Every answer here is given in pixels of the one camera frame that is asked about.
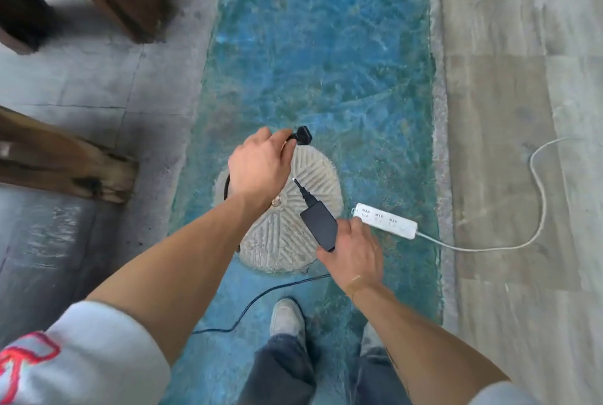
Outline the person's left hand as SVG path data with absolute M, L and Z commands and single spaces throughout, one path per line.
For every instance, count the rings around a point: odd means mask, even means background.
M 291 129 L 276 132 L 260 128 L 231 154 L 228 161 L 231 195 L 243 195 L 264 210 L 282 191 L 290 170 L 281 167 L 281 150 L 290 139 Z

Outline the person's right hand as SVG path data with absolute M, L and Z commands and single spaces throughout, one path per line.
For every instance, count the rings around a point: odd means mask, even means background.
M 335 250 L 340 268 L 327 269 L 350 298 L 359 290 L 383 281 L 383 254 L 370 226 L 358 217 L 337 220 Z

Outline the black power adapter brick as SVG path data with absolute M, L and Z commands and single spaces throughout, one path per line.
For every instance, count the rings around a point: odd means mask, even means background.
M 302 186 L 297 179 L 292 178 L 292 181 L 299 189 L 306 204 L 306 209 L 300 213 L 303 223 L 322 249 L 329 253 L 333 252 L 338 230 L 336 219 L 326 205 Z

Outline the person's left forearm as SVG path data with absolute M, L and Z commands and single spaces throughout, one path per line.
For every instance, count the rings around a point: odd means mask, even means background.
M 274 198 L 250 192 L 232 195 L 122 266 L 86 300 L 135 319 L 174 365 L 241 240 Z

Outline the person's right forearm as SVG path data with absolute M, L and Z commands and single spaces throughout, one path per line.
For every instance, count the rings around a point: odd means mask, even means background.
M 357 276 L 343 289 L 380 337 L 414 405 L 469 405 L 487 387 L 509 382 L 492 361 L 382 283 Z

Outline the round grooved stone millstone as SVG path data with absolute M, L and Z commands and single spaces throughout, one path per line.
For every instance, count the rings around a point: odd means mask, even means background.
M 311 145 L 296 147 L 290 178 L 296 178 L 335 218 L 342 214 L 340 179 L 321 151 Z M 307 269 L 317 258 L 318 243 L 300 217 L 306 208 L 297 185 L 289 180 L 242 239 L 236 253 L 240 262 L 266 273 Z

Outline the white power strip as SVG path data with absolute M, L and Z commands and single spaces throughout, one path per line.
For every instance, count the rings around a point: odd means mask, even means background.
M 364 203 L 357 203 L 352 214 L 360 218 L 363 223 L 381 231 L 413 240 L 417 237 L 418 224 L 408 218 L 386 212 Z

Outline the grey left shoe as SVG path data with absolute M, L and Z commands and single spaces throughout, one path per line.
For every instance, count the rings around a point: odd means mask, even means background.
M 271 337 L 289 335 L 305 343 L 305 318 L 298 303 L 292 298 L 279 300 L 273 309 L 269 327 Z

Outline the grey shoe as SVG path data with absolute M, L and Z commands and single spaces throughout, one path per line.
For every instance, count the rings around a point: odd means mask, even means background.
M 390 362 L 391 358 L 385 345 L 371 323 L 367 322 L 362 333 L 360 357 L 380 358 Z
M 298 303 L 292 298 L 279 300 L 273 309 L 269 327 L 271 337 L 289 335 L 305 343 L 305 318 Z

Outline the grey right shoe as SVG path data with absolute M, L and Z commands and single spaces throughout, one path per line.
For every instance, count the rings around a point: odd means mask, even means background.
M 391 358 L 385 345 L 371 323 L 367 322 L 362 333 L 360 357 L 380 358 L 390 362 Z

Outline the dark blue jeans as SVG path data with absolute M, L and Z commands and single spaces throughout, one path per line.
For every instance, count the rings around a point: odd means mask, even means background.
M 350 377 L 348 405 L 412 405 L 381 342 L 362 337 Z M 254 358 L 236 405 L 311 405 L 316 381 L 305 346 L 294 336 L 270 337 Z

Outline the plain grey sleeve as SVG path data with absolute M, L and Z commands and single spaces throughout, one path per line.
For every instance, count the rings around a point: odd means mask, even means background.
M 542 403 L 514 383 L 500 381 L 483 388 L 468 405 L 542 405 Z

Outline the weathered wooden beam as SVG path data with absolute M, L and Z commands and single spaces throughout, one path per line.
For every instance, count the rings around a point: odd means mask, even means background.
M 139 163 L 0 106 L 0 183 L 123 205 Z

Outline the grey sleeve with red print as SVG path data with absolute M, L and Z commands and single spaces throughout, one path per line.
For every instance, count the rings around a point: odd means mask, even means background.
M 150 333 L 109 305 L 71 305 L 0 351 L 0 405 L 158 405 L 171 369 Z

